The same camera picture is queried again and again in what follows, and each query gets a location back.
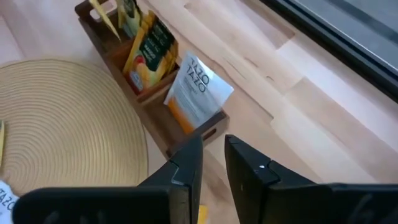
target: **black frame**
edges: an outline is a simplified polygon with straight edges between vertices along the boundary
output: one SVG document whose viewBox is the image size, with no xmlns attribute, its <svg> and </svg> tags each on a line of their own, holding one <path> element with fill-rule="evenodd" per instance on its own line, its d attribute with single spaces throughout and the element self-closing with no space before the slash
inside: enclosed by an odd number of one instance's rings
<svg viewBox="0 0 398 224">
<path fill-rule="evenodd" d="M 291 0 L 260 0 L 398 103 L 398 71 Z"/>
</svg>

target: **light wood surface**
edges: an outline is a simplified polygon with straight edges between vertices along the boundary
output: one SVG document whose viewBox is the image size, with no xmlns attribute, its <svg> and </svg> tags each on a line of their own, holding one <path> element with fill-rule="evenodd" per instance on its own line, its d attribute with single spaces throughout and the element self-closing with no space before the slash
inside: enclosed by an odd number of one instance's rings
<svg viewBox="0 0 398 224">
<path fill-rule="evenodd" d="M 0 0 L 2 62 L 51 54 L 104 66 L 74 15 L 80 1 Z M 180 55 L 197 54 L 234 86 L 228 133 L 315 182 L 398 182 L 398 104 L 259 1 L 138 3 L 174 33 Z M 147 143 L 154 171 L 164 159 Z M 204 163 L 210 223 L 237 223 L 222 138 Z"/>
</svg>

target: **beige placemat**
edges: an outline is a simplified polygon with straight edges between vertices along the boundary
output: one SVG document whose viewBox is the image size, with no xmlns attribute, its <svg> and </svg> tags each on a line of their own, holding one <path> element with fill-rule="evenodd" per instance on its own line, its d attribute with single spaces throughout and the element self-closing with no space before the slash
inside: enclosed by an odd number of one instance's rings
<svg viewBox="0 0 398 224">
<path fill-rule="evenodd" d="M 0 179 L 16 194 L 137 185 L 147 177 L 142 124 L 117 83 L 94 65 L 46 59 L 3 66 L 0 119 Z"/>
</svg>

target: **wooden box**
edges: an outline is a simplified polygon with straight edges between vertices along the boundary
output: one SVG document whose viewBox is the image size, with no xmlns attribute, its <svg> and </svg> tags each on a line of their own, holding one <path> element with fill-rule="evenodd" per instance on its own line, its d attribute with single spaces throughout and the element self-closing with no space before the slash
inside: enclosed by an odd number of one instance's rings
<svg viewBox="0 0 398 224">
<path fill-rule="evenodd" d="M 100 0 L 99 3 L 102 4 L 105 1 L 107 0 Z M 106 27 L 105 23 L 96 22 L 91 17 L 90 11 L 92 9 L 91 4 L 85 1 L 77 5 L 75 11 L 79 15 L 81 25 L 102 56 L 112 76 L 123 90 L 130 104 L 134 107 L 142 123 L 152 135 L 165 157 L 172 155 L 174 153 L 173 150 L 178 148 L 176 146 L 191 135 L 200 134 L 204 145 L 207 145 L 226 130 L 229 118 L 224 111 L 220 111 L 191 134 L 187 135 L 183 132 L 168 107 L 163 104 L 165 96 L 178 72 L 178 66 L 173 73 L 163 77 L 151 89 L 140 95 L 136 95 L 121 72 L 130 53 L 133 40 L 128 39 L 123 30 L 118 30 L 122 40 L 120 42 Z M 109 18 L 117 28 L 117 13 Z"/>
</svg>

